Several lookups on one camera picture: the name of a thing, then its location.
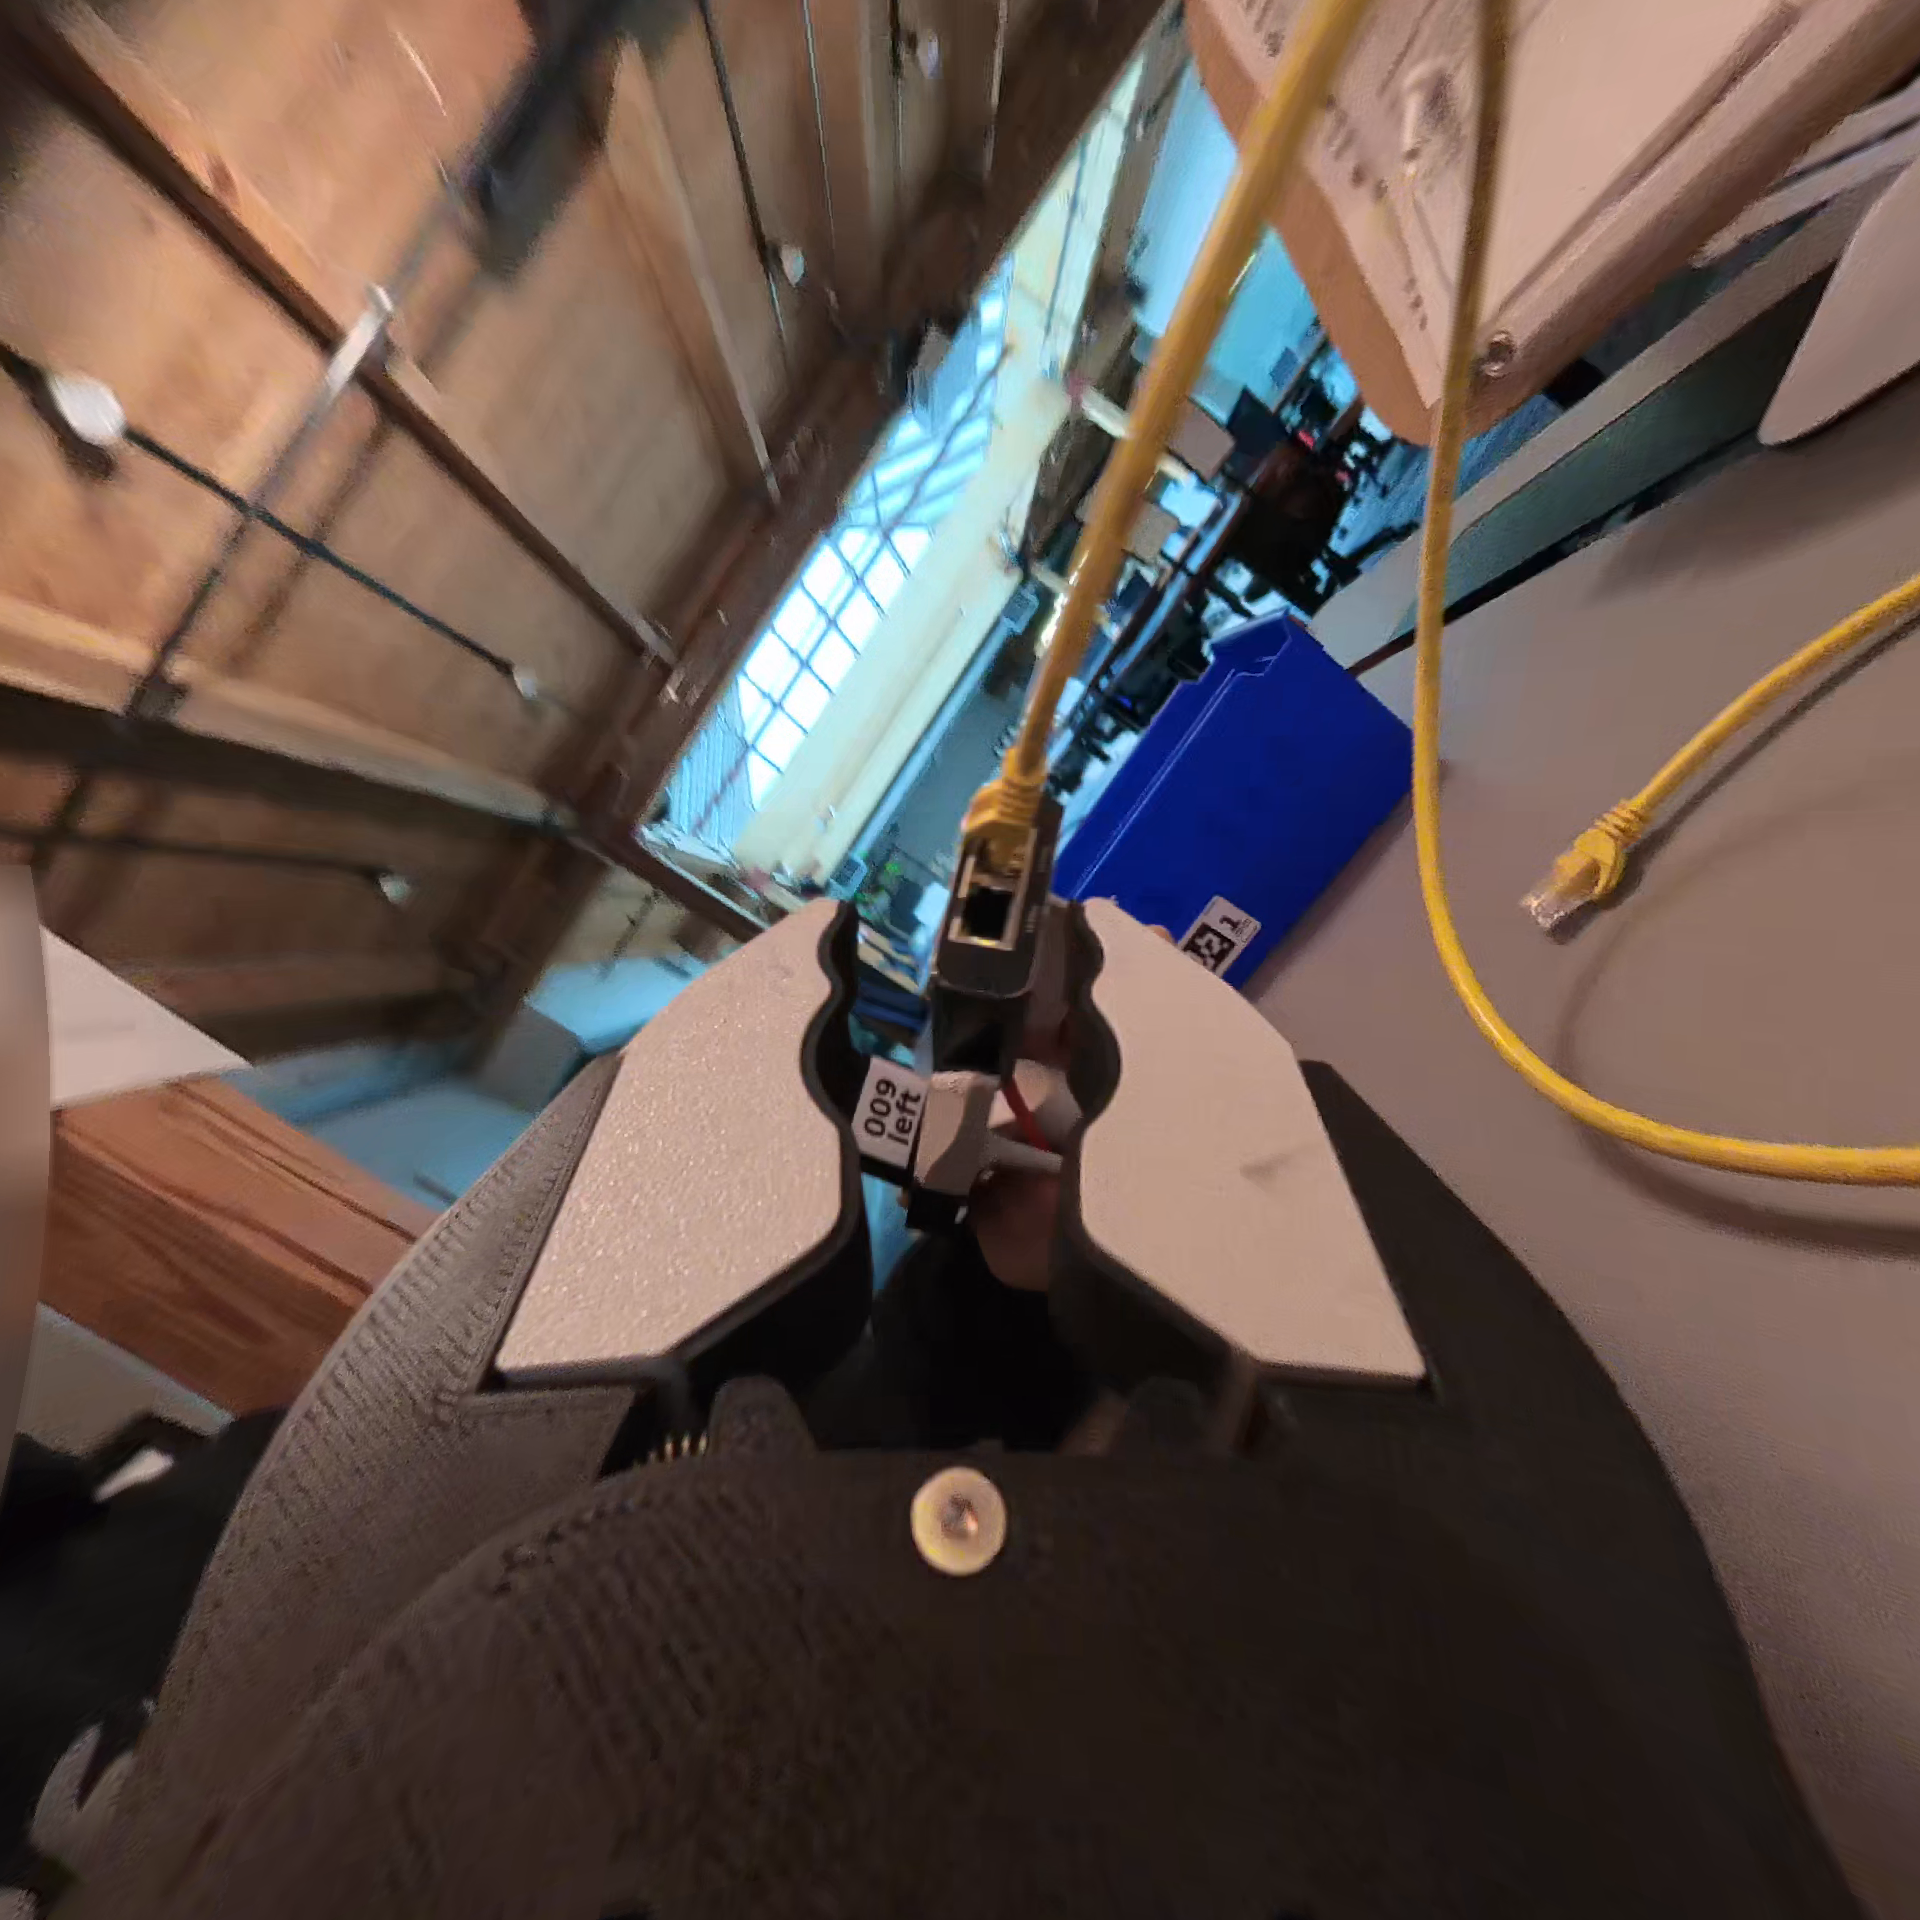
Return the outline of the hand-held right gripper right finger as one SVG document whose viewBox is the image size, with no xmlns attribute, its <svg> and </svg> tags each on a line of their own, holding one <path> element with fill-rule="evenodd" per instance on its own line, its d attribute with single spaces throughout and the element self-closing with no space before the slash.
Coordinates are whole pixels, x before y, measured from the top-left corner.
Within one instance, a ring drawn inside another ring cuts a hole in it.
<svg viewBox="0 0 1920 1920">
<path fill-rule="evenodd" d="M 1103 1382 L 1428 1379 L 1298 1058 L 1235 989 L 1081 903 L 1071 1044 L 1050 1311 Z"/>
</svg>

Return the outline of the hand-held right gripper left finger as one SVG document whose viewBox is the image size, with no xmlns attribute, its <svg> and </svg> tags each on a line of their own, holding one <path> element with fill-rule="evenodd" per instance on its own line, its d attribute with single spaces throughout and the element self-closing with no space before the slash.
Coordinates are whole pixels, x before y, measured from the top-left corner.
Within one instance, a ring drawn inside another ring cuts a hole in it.
<svg viewBox="0 0 1920 1920">
<path fill-rule="evenodd" d="M 620 1050 L 497 1350 L 518 1386 L 806 1383 L 875 1290 L 854 1109 L 858 912 L 817 900 Z"/>
</svg>

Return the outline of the white board stand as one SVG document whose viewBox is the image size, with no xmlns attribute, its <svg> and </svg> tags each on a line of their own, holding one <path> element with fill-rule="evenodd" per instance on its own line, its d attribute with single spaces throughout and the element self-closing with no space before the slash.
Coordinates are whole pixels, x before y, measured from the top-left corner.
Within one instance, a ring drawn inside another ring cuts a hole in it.
<svg viewBox="0 0 1920 1920">
<path fill-rule="evenodd" d="M 1792 223 L 1842 246 L 1765 406 L 1760 445 L 1809 441 L 1917 372 L 1917 78 L 1808 147 L 1693 265 L 1720 265 Z"/>
</svg>

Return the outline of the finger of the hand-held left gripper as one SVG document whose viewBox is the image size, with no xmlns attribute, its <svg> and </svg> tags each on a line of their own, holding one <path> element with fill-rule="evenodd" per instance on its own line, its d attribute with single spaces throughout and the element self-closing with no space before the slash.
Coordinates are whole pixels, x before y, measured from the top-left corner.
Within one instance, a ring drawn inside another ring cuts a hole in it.
<svg viewBox="0 0 1920 1920">
<path fill-rule="evenodd" d="M 968 1195 L 989 1166 L 995 1103 L 1001 1084 L 979 1070 L 935 1070 L 927 1081 L 920 1125 L 920 1190 L 930 1195 Z"/>
</svg>

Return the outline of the cardboard-backed instruction sheet board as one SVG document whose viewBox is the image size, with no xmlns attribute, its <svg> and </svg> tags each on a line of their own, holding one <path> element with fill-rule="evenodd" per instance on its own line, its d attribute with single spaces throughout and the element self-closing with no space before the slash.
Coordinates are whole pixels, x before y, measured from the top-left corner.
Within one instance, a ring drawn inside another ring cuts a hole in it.
<svg viewBox="0 0 1920 1920">
<path fill-rule="evenodd" d="M 1474 4 L 1369 4 L 1266 223 L 1369 412 L 1428 445 L 1474 147 Z M 1513 4 L 1470 431 L 1543 393 L 1917 67 L 1917 4 Z"/>
</svg>

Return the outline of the grey ethernet splitter box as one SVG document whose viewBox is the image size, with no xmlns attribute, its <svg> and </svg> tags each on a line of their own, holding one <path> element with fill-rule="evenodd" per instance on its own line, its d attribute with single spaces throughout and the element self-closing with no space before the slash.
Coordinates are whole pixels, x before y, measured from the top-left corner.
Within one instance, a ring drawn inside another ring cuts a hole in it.
<svg viewBox="0 0 1920 1920">
<path fill-rule="evenodd" d="M 989 861 L 983 836 L 963 840 L 927 979 L 935 1073 L 1001 1084 L 1013 1070 L 1042 983 L 1060 824 L 1064 808 L 1046 794 L 1010 869 Z"/>
</svg>

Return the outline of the ceiling track lights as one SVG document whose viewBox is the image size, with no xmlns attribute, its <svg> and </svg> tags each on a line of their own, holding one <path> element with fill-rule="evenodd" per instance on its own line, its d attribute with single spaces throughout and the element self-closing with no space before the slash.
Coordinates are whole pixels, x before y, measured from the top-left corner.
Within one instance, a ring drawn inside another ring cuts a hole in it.
<svg viewBox="0 0 1920 1920">
<path fill-rule="evenodd" d="M 323 565 L 332 576 L 346 577 L 359 589 L 371 593 L 382 607 L 396 608 L 416 629 L 454 646 L 462 655 L 485 664 L 497 679 L 516 684 L 516 693 L 523 707 L 551 707 L 563 700 L 539 684 L 539 679 L 501 655 L 498 650 L 479 643 L 463 635 L 442 614 L 423 608 L 416 600 L 404 596 L 389 581 L 371 576 L 366 569 L 348 563 L 332 542 L 319 534 L 297 532 L 281 515 L 270 513 L 265 495 L 246 495 L 230 491 L 213 472 L 189 461 L 180 449 L 164 445 L 143 426 L 128 425 L 125 407 L 109 393 L 106 384 L 82 374 L 54 374 L 36 372 L 36 396 L 50 407 L 54 426 L 65 445 L 80 451 L 97 451 L 100 460 L 114 460 L 123 449 L 136 449 L 155 460 L 160 467 L 189 480 L 200 492 L 209 492 L 217 502 L 230 506 L 239 515 L 239 534 L 268 532 L 287 546 L 293 546 L 305 563 Z M 239 869 L 275 869 L 275 874 L 316 874 L 316 875 L 351 875 L 375 887 L 386 900 L 404 903 L 413 895 L 413 882 L 396 867 L 348 853 L 300 853 L 300 850 L 268 850 L 268 847 L 243 847 L 243 845 L 189 845 L 180 837 L 155 837 L 131 830 L 97 833 L 82 824 L 82 813 L 93 777 L 82 777 L 71 797 L 62 804 L 61 815 L 47 830 L 18 833 L 15 840 L 31 850 L 36 875 L 47 875 L 61 853 L 117 853 L 117 857 L 180 857 L 217 867 Z"/>
</svg>

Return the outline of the person's left hand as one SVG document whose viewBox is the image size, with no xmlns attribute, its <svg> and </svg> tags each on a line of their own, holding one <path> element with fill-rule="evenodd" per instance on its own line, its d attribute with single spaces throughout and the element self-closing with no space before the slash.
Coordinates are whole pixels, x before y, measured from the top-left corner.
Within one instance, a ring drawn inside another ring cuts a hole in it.
<svg viewBox="0 0 1920 1920">
<path fill-rule="evenodd" d="M 995 1284 L 1015 1292 L 1050 1288 L 1060 1200 L 1055 1172 L 998 1172 L 975 1190 L 968 1225 Z"/>
</svg>

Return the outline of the wooden post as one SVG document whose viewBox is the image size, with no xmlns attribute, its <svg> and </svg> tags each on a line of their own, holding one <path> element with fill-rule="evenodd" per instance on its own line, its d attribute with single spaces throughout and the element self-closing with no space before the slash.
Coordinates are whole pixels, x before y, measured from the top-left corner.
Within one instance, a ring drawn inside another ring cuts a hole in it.
<svg viewBox="0 0 1920 1920">
<path fill-rule="evenodd" d="M 198 1075 L 54 1118 L 42 1303 L 222 1412 L 268 1412 L 435 1219 Z"/>
</svg>

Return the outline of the blue storage bin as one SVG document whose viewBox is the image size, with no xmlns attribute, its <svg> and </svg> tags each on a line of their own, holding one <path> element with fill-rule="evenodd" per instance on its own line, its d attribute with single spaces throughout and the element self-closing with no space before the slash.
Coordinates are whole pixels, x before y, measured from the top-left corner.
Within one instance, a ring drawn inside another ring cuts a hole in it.
<svg viewBox="0 0 1920 1920">
<path fill-rule="evenodd" d="M 1064 833 L 1050 890 L 1247 991 L 1411 789 L 1411 732 L 1289 614 L 1219 638 Z"/>
</svg>

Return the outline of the printed paper notice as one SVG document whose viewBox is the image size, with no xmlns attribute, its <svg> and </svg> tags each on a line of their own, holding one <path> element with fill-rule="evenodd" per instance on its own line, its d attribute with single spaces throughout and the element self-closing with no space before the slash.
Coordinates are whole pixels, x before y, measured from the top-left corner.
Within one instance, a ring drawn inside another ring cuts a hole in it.
<svg viewBox="0 0 1920 1920">
<path fill-rule="evenodd" d="M 42 933 L 54 1110 L 246 1070 L 246 1058 Z"/>
</svg>

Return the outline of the grey desk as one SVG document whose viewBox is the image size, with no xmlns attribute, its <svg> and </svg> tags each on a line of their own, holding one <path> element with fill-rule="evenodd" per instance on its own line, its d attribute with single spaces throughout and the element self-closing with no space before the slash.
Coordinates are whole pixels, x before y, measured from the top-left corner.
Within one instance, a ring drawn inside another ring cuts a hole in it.
<svg viewBox="0 0 1920 1920">
<path fill-rule="evenodd" d="M 1906 384 L 1454 624 L 1454 912 L 1501 1015 L 1583 1090 L 1720 1136 L 1917 1139 L 1913 632 L 1720 760 L 1566 943 L 1521 911 L 1578 830 L 1913 572 Z M 1405 808 L 1256 994 L 1597 1350 L 1852 1882 L 1879 1916 L 1917 1916 L 1917 1192 L 1649 1162 L 1529 1092 L 1438 967 Z"/>
</svg>

